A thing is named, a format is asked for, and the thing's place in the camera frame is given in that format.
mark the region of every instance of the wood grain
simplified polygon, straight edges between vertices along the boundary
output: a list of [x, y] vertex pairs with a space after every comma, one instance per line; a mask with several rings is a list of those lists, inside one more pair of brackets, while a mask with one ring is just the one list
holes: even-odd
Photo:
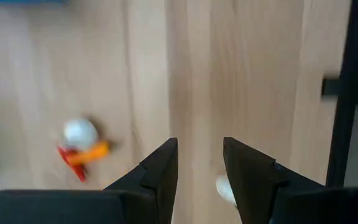
[[[217, 194], [233, 136], [324, 183], [350, 0], [0, 4], [0, 189], [101, 189], [179, 138], [175, 223], [240, 223]], [[115, 141], [87, 184], [55, 144], [90, 116]]]

